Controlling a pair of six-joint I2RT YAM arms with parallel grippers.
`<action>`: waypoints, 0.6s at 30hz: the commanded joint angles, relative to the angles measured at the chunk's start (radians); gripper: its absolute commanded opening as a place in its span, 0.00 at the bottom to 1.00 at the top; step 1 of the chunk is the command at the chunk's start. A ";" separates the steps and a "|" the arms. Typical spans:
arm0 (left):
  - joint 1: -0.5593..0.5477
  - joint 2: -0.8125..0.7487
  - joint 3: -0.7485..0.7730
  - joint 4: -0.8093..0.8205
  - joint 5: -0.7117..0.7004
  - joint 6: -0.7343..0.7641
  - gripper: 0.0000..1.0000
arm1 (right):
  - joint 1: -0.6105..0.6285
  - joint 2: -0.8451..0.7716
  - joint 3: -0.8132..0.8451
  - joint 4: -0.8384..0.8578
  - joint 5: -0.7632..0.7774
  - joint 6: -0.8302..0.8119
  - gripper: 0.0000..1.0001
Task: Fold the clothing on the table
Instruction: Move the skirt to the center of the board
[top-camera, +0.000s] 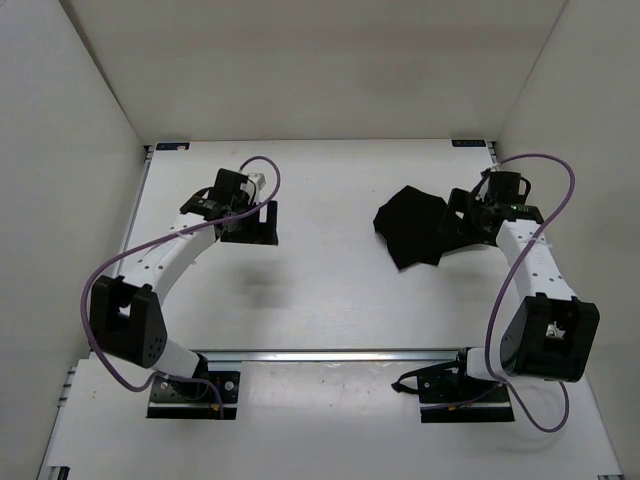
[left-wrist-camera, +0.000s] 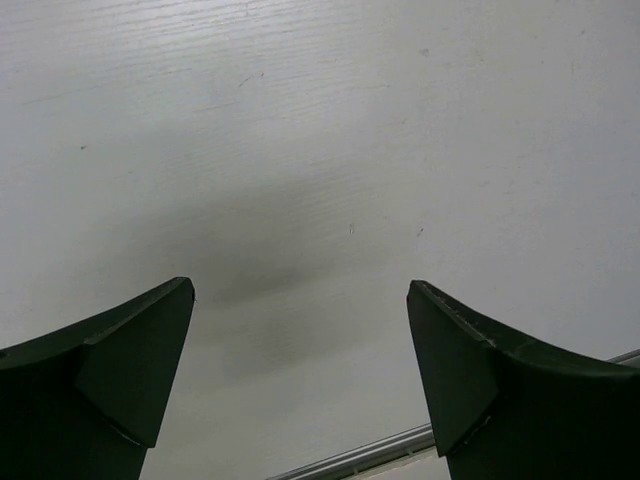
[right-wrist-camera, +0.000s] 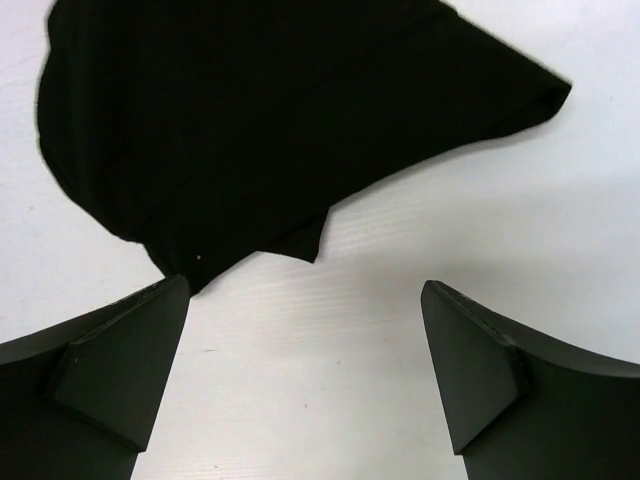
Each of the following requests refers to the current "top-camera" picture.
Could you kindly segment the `black skirt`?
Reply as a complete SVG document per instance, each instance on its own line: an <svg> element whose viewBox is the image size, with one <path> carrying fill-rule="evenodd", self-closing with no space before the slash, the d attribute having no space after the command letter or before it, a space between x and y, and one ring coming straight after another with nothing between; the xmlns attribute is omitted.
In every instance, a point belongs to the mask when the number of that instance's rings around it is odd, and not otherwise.
<svg viewBox="0 0 640 480"><path fill-rule="evenodd" d="M439 227L446 210L442 197L410 185L382 205L373 220L399 271L418 263L437 266L442 256Z"/></svg>

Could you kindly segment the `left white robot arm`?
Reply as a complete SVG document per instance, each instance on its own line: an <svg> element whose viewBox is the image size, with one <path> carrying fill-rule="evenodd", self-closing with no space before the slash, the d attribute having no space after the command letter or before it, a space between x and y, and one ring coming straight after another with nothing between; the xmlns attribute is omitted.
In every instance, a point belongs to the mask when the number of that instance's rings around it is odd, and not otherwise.
<svg viewBox="0 0 640 480"><path fill-rule="evenodd" d="M180 207L167 236L143 248L120 275L92 281L87 324L102 360L115 357L159 372L188 398L206 392L204 357L170 339L162 305L178 279L216 242L277 244L277 203L260 199L265 184L261 173L219 170L213 185Z"/></svg>

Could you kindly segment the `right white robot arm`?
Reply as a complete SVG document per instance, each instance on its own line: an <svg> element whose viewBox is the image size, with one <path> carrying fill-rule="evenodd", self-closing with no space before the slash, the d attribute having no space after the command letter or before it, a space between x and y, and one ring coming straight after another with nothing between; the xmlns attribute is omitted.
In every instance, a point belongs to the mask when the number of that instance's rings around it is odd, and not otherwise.
<svg viewBox="0 0 640 480"><path fill-rule="evenodd" d="M499 363L490 348L471 348L466 365L448 376L449 391L471 400L484 381L525 376L574 383L584 374L600 314L565 281L543 233L538 208L527 204L530 182L515 172L487 169L471 191L452 190L441 228L457 239L497 247L510 267L519 306L499 342Z"/></svg>

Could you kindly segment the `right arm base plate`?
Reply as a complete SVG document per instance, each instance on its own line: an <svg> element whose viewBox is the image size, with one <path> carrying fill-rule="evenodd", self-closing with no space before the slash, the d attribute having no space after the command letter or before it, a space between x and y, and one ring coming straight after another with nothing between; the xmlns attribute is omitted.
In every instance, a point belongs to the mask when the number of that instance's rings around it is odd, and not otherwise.
<svg viewBox="0 0 640 480"><path fill-rule="evenodd" d="M515 420L507 388L466 375L452 360L406 372L391 384L418 397L423 424L509 423Z"/></svg>

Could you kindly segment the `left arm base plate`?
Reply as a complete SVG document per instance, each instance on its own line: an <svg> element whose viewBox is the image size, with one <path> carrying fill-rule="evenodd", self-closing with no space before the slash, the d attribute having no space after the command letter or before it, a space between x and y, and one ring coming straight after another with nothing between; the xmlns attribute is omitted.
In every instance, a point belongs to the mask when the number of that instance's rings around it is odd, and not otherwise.
<svg viewBox="0 0 640 480"><path fill-rule="evenodd" d="M221 396L220 408L210 387L156 379L147 405L149 419L235 420L240 391L240 371L210 370L209 381Z"/></svg>

